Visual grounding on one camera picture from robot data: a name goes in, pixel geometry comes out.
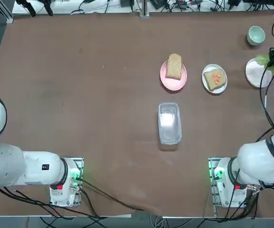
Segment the pink plate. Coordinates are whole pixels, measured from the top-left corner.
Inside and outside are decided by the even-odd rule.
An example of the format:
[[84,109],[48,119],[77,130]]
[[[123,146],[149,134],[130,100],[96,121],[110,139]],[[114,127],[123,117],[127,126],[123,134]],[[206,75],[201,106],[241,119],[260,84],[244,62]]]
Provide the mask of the pink plate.
[[181,79],[173,79],[173,78],[167,78],[166,77],[166,62],[163,63],[163,65],[160,68],[160,80],[164,86],[172,91],[180,90],[182,87],[184,87],[186,83],[187,73],[186,68],[182,64],[181,65]]

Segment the floor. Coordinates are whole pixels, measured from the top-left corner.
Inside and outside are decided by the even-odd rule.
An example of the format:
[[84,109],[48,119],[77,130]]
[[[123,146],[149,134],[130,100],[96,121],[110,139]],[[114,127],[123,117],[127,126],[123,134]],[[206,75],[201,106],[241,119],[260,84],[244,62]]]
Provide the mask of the floor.
[[[14,0],[5,1],[6,5],[9,9],[12,9]],[[6,27],[6,19],[0,15],[0,43],[4,34],[4,30]],[[45,221],[50,223],[53,218],[44,217]],[[169,227],[175,228],[177,226],[181,226],[187,219],[168,219]],[[196,218],[191,221],[189,224],[184,226],[185,228],[196,228],[200,223],[201,219]],[[57,228],[81,228],[88,224],[92,223],[89,218],[79,217],[74,218],[73,220],[63,220],[57,219],[53,226]],[[108,218],[101,223],[108,228],[122,228],[122,227],[130,227],[130,228],[150,228],[150,216],[146,212],[138,212],[132,215],[132,218]],[[202,228],[269,228],[274,226],[274,219],[244,219],[241,221],[235,222],[226,222],[226,223],[216,223],[206,221]],[[0,217],[0,227],[7,228],[45,228],[45,225],[38,217]],[[100,227],[97,224],[91,226],[92,228]]]

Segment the white bowl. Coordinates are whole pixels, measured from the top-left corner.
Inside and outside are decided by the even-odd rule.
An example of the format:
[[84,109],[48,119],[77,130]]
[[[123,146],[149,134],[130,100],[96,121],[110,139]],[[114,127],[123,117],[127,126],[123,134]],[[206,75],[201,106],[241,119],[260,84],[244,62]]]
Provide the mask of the white bowl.
[[247,34],[248,43],[252,46],[259,45],[265,40],[265,32],[261,27],[252,26]]

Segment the bread slice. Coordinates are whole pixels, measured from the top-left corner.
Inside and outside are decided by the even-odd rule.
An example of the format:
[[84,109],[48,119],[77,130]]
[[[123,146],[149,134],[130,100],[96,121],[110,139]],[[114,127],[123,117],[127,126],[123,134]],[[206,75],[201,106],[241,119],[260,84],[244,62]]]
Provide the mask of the bread slice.
[[167,61],[166,77],[181,79],[181,56],[171,54]]
[[214,69],[209,72],[204,72],[204,75],[210,91],[219,89],[226,84],[226,75],[222,69]]

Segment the transparent box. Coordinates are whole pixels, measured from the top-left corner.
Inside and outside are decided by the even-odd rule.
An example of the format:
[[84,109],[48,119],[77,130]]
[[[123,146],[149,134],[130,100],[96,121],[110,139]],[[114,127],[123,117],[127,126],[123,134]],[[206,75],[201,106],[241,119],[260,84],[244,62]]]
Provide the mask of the transparent box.
[[159,105],[158,129],[161,144],[173,145],[180,142],[180,112],[176,103],[161,103]]

